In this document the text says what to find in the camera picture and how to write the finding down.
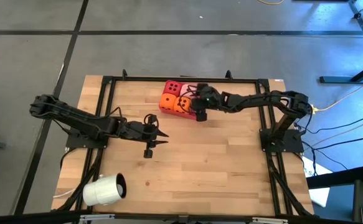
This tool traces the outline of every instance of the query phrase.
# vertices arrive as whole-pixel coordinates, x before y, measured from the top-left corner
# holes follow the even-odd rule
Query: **concrete floor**
[[[363,7],[362,0],[356,4]],[[81,5],[82,0],[0,0],[0,29],[73,30]],[[82,30],[360,30],[352,15],[343,2],[286,0],[266,6],[252,0],[90,0]],[[0,151],[0,215],[11,213],[40,128],[41,121],[29,115],[28,104],[54,89],[69,40],[67,35],[0,35],[0,141],[7,144]],[[79,36],[60,98],[76,105],[85,75],[120,75],[123,68],[131,76],[223,77],[229,69],[238,78],[282,78],[288,90],[305,93],[312,104],[324,108],[358,86],[322,85],[318,77],[361,71],[363,37]],[[313,116],[309,128],[339,126],[362,117],[363,90]],[[334,133],[307,134],[303,139],[315,143]],[[359,137],[363,128],[328,143]],[[65,141],[65,134],[52,125],[27,213],[50,210]],[[349,168],[363,166],[363,141],[324,152]],[[330,170],[343,170],[320,154],[317,160]],[[325,209],[316,207],[316,213],[348,219],[351,207],[346,207],[349,202],[343,194],[334,194],[338,192],[331,189],[335,202]],[[352,194],[351,187],[344,192]]]

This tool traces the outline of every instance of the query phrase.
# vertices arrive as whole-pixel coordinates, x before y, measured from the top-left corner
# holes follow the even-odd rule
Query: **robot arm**
[[[149,143],[150,147],[167,141],[157,141],[157,136],[168,137],[154,123],[157,118],[148,114],[144,123],[128,121],[122,116],[95,116],[69,106],[52,95],[41,95],[35,98],[30,114],[36,118],[54,119],[77,129],[80,134],[93,141],[105,138],[121,138],[131,141]]]
[[[298,202],[286,182],[281,178],[271,156],[271,152],[283,152],[286,149],[291,152],[303,151],[300,138],[301,133],[297,130],[289,129],[289,127],[295,119],[302,118],[311,112],[308,97],[294,91],[272,91],[270,93],[249,96],[240,96],[226,92],[220,94],[215,88],[208,86],[206,83],[197,85],[195,95],[197,98],[192,99],[191,108],[196,112],[197,121],[205,121],[207,119],[206,109],[224,111],[225,113],[238,113],[245,108],[272,105],[284,113],[281,120],[274,127],[260,130],[262,148],[269,154],[267,163],[270,166],[270,174],[279,183],[296,211],[299,215],[311,215]]]

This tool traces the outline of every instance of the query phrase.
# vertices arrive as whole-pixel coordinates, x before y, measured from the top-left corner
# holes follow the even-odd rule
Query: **yellow cable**
[[[360,88],[358,88],[358,89],[356,89],[356,90],[354,90],[354,91],[352,91],[351,93],[347,94],[346,96],[344,96],[344,97],[343,97],[343,98],[341,98],[340,100],[336,101],[336,102],[335,102],[335,103],[333,103],[331,106],[328,106],[327,108],[324,108],[324,109],[318,109],[318,108],[313,107],[313,112],[315,113],[315,112],[317,112],[317,111],[326,111],[326,110],[330,109],[331,107],[335,106],[336,104],[340,103],[342,100],[346,99],[347,97],[349,97],[349,96],[353,95],[353,93],[355,93],[355,92],[359,91],[361,88],[363,88],[363,86],[362,86],[362,87],[360,87]]]
[[[265,2],[263,0],[257,0],[257,1],[260,1],[261,3],[267,4],[267,5],[274,6],[274,5],[283,3],[284,0],[281,0],[280,2]]]

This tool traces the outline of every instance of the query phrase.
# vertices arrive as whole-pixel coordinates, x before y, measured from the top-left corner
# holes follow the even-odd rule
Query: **wooden tabletop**
[[[87,75],[78,108],[95,113],[102,76]],[[285,91],[283,80],[269,80],[271,90]],[[248,83],[210,83],[218,91],[255,94]],[[207,111],[207,121],[197,122],[159,111],[164,82],[117,81],[113,108],[120,106],[128,121],[142,121],[156,114],[159,128],[169,138],[154,148],[152,159],[144,159],[145,144],[110,139],[104,151],[100,174],[121,172],[127,195],[111,205],[96,205],[95,212],[156,213],[190,215],[274,215],[265,154],[260,146],[258,108],[235,114]],[[104,98],[103,112],[107,96]],[[270,125],[265,109],[267,125]],[[276,120],[282,113],[275,108]],[[80,182],[86,149],[77,149],[65,159],[56,195],[74,189]],[[299,158],[283,154],[287,181],[297,199],[313,212],[308,186]],[[278,186],[281,211],[285,213]],[[53,200],[61,206],[69,195]]]

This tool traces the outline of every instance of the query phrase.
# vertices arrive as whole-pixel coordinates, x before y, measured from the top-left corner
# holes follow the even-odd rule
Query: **table leg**
[[[363,181],[363,167],[323,174],[306,178],[308,189],[332,187],[336,185],[353,184],[356,180]]]
[[[320,83],[363,83],[363,71],[358,73],[354,77],[332,77],[332,76],[325,76],[319,78]]]

